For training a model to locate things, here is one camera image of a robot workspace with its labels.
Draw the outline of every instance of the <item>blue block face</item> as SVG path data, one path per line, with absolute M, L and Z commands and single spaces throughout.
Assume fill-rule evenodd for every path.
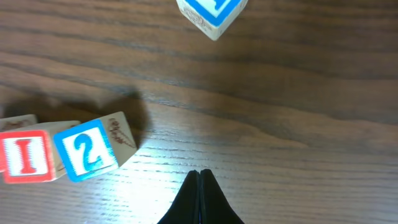
M 104 126 L 98 119 L 58 133 L 53 140 L 67 174 L 74 182 L 119 167 Z
M 185 0 L 210 24 L 218 27 L 242 0 Z

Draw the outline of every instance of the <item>toy block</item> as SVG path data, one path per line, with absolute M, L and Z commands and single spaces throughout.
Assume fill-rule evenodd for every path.
M 54 134 L 79 124 L 79 121 L 48 122 L 0 133 L 0 156 L 6 161 L 5 183 L 49 182 L 64 175 L 52 139 Z
M 54 143 L 73 182 L 115 170 L 137 151 L 123 112 L 58 133 Z
M 22 128 L 33 124 L 37 124 L 36 116 L 33 114 L 3 118 L 0 119 L 0 132 Z M 5 161 L 0 157 L 0 172 L 3 172 L 5 168 Z
M 248 0 L 177 0 L 181 13 L 217 40 L 241 13 Z

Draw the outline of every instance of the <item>table surface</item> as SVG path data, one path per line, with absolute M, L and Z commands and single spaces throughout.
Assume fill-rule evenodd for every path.
M 397 18 L 249 0 L 213 42 L 175 0 L 1 0 L 1 114 L 124 111 L 140 149 L 79 184 L 1 183 L 0 223 L 157 223 L 206 168 L 248 224 L 397 223 Z

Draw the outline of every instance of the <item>number 2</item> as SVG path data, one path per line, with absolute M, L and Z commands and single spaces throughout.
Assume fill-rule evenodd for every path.
M 80 134 L 75 139 L 74 145 L 76 150 L 80 150 L 80 146 L 84 144 L 83 151 L 83 166 L 85 170 L 91 171 L 94 170 L 95 167 L 102 166 L 103 161 L 100 156 L 96 158 L 94 162 L 90 162 L 90 152 L 93 149 L 93 140 L 87 134 Z

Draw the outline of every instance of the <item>black object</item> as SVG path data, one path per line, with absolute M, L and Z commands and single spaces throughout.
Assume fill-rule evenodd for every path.
M 185 178 L 171 207 L 158 224 L 244 224 L 229 206 L 209 169 Z

